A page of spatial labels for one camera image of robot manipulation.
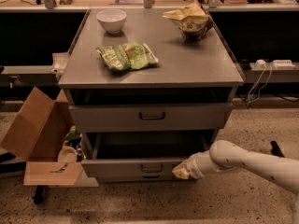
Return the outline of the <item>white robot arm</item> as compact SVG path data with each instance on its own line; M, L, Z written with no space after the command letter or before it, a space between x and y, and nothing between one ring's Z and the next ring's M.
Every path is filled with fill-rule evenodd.
M296 195L292 224L299 224L299 160L246 150L232 142L218 140L209 150L192 154L173 168L179 179L200 179L207 174L242 168Z

